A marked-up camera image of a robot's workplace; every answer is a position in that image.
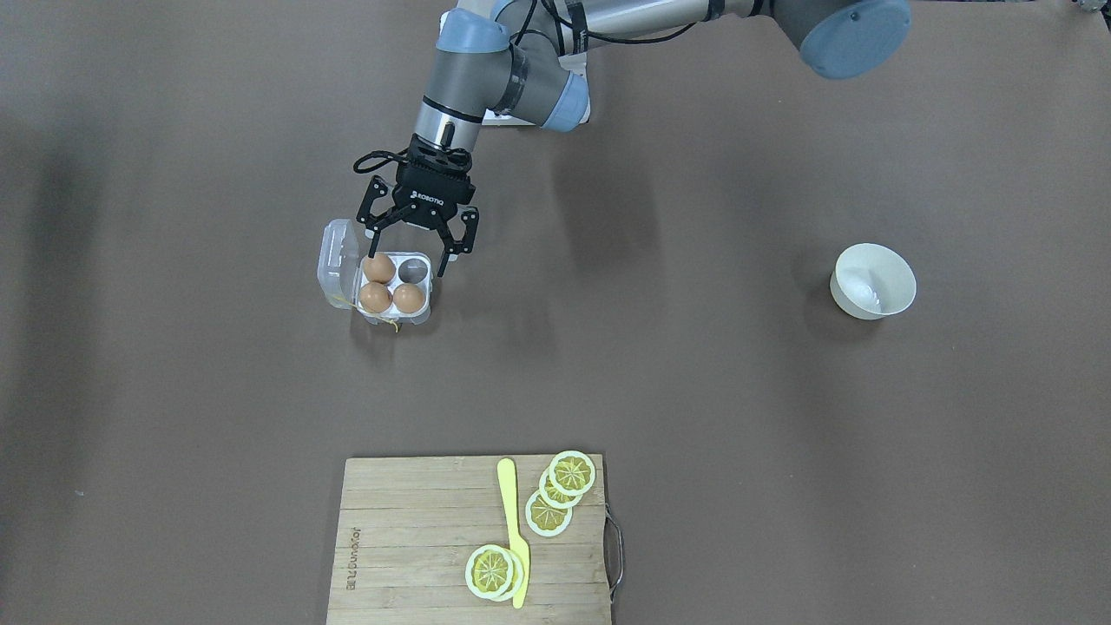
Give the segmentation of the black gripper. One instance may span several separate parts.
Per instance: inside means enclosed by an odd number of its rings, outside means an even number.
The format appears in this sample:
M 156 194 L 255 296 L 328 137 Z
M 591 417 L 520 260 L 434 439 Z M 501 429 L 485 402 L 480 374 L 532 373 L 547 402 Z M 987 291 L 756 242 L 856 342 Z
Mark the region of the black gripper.
M 386 228 L 406 224 L 434 230 L 442 241 L 442 254 L 437 278 L 444 278 L 449 262 L 476 248 L 480 213 L 467 205 L 476 194 L 469 171 L 472 155 L 464 148 L 441 148 L 426 139 L 412 139 L 404 162 L 398 167 L 392 185 L 386 178 L 373 175 L 358 206 L 357 222 L 366 226 L 370 244 L 366 258 L 377 256 L 378 236 Z M 392 205 L 373 213 L 376 201 L 388 198 Z M 464 233 L 456 238 L 450 221 L 459 218 Z

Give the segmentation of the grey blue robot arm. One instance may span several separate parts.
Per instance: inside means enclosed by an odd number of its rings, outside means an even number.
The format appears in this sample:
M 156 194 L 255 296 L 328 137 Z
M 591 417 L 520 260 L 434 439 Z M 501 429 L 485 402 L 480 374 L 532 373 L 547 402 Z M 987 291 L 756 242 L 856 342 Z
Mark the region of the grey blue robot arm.
M 486 13 L 456 7 L 442 17 L 409 145 L 354 162 L 358 174 L 397 167 L 393 185 L 373 175 L 358 209 L 370 253 L 386 228 L 404 222 L 439 234 L 437 274 L 444 274 L 476 246 L 469 172 L 488 112 L 568 132 L 588 112 L 588 82 L 563 58 L 594 46 L 664 43 L 723 16 L 770 17 L 803 63 L 830 80 L 881 65 L 911 30 L 905 1 L 496 1 Z

